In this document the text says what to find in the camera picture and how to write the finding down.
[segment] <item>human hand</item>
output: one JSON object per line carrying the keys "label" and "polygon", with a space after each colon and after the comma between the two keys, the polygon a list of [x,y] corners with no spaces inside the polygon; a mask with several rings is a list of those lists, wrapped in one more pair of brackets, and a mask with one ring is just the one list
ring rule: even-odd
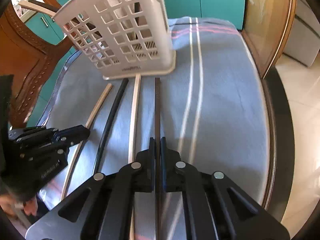
{"label": "human hand", "polygon": [[[15,213],[12,210],[11,206],[16,203],[17,201],[9,194],[0,195],[0,206],[2,207],[3,211],[8,215],[15,216]],[[35,216],[38,210],[38,203],[36,197],[27,201],[23,205],[23,210],[27,216],[31,214]]]}

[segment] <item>white laundry basket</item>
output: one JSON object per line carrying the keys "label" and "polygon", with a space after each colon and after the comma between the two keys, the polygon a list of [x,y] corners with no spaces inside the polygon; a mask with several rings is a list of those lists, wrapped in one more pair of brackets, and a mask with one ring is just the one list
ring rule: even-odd
{"label": "white laundry basket", "polygon": [[70,0],[53,19],[105,79],[175,68],[164,0]]}

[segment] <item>basket base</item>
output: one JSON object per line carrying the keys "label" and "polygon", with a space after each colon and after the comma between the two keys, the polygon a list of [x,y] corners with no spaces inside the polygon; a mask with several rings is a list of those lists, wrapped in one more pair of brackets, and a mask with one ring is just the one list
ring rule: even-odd
{"label": "basket base", "polygon": [[124,75],[119,75],[119,76],[113,76],[113,77],[106,77],[106,76],[102,76],[102,78],[104,80],[112,80],[112,79],[119,79],[119,78],[129,78],[129,77],[135,77],[137,74],[141,74],[141,76],[162,76],[162,75],[167,75],[169,73],[171,73],[175,67],[176,67],[176,56],[177,56],[177,52],[174,50],[173,51],[173,57],[172,57],[172,65],[168,70],[162,70],[162,71],[149,71],[149,72],[145,72],[145,73],[126,73]]}

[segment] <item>cabinet handle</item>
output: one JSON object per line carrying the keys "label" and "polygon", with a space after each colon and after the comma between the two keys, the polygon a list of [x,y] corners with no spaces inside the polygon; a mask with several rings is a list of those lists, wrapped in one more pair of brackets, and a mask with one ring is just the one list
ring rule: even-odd
{"label": "cabinet handle", "polygon": [[45,27],[46,27],[46,28],[48,28],[48,27],[49,27],[49,25],[45,22],[44,18],[43,18],[43,17],[40,17],[40,19],[43,21],[43,23],[44,23]]}

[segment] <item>wooden chair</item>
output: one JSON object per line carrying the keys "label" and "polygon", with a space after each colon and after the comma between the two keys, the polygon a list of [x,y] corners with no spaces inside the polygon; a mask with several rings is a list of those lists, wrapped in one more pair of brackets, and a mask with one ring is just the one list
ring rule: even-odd
{"label": "wooden chair", "polygon": [[[61,7],[56,0],[43,1]],[[66,37],[52,45],[35,35],[19,19],[11,0],[0,17],[0,40],[0,75],[14,75],[9,120],[14,128],[25,127],[41,87],[73,43]]]}

